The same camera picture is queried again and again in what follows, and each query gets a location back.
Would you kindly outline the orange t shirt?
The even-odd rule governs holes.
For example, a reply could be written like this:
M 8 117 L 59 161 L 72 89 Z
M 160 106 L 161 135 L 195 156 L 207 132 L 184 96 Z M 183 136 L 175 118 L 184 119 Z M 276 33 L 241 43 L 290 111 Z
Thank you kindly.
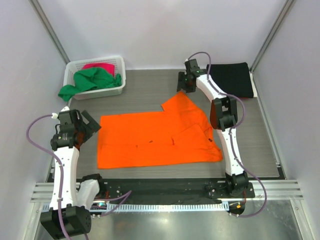
M 206 114 L 185 93 L 178 92 L 161 106 L 162 111 L 102 116 L 98 169 L 222 161 Z

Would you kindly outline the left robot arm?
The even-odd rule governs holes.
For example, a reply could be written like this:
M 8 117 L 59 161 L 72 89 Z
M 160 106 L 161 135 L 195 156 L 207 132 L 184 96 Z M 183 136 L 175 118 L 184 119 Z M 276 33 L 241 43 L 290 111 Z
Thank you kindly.
M 54 183 L 49 210 L 40 223 L 55 240 L 87 235 L 92 226 L 90 208 L 94 199 L 107 192 L 100 174 L 86 175 L 77 186 L 76 172 L 80 147 L 101 126 L 86 111 L 64 107 L 57 115 L 59 124 L 50 140 L 54 163 Z

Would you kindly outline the white plastic basket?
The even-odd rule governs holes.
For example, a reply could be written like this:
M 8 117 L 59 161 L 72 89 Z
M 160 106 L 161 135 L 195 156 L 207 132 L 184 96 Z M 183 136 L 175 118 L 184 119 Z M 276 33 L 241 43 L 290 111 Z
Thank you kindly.
M 75 60 L 69 62 L 64 71 L 63 86 L 65 85 L 75 85 L 74 83 L 74 74 L 81 70 L 86 64 L 111 64 L 114 66 L 114 72 L 121 75 L 121 85 L 113 88 L 89 90 L 76 94 L 73 98 L 75 100 L 87 100 L 101 97 L 109 97 L 120 95 L 123 92 L 123 88 L 126 86 L 126 69 L 125 62 L 122 56 L 105 56 L 98 58 L 89 58 L 82 60 Z

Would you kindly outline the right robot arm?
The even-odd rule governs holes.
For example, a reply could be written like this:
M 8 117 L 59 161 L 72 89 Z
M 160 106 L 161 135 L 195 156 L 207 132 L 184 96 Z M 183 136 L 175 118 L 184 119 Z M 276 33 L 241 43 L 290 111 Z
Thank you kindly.
M 225 191 L 236 198 L 249 186 L 237 142 L 238 98 L 224 92 L 210 74 L 198 66 L 196 59 L 188 58 L 185 71 L 178 73 L 177 90 L 193 93 L 201 90 L 211 103 L 209 121 L 218 133 L 225 160 Z

